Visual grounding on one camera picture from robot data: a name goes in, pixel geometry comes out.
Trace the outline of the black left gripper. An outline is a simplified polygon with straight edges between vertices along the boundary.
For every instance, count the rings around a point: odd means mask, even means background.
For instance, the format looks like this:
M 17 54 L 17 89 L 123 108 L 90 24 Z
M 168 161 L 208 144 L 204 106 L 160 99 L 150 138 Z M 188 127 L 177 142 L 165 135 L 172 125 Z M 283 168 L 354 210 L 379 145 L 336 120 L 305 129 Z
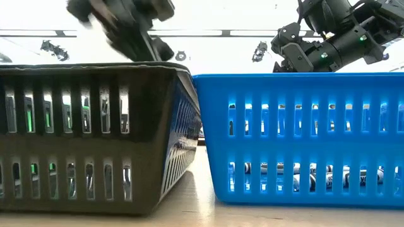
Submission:
M 133 62 L 168 61 L 174 56 L 166 42 L 148 34 L 153 20 L 174 16 L 171 0 L 68 0 L 66 9 L 86 28 L 95 18 L 108 32 L 110 46 Z

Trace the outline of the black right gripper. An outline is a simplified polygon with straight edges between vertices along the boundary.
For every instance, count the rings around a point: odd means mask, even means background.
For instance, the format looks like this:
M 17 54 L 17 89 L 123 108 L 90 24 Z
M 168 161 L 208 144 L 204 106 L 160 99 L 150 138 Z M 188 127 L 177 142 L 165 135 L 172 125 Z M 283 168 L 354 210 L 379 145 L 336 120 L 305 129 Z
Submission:
M 314 66 L 307 54 L 314 50 L 310 42 L 290 42 L 285 45 L 272 42 L 272 51 L 283 57 L 279 64 L 275 62 L 274 73 L 308 73 L 314 71 Z

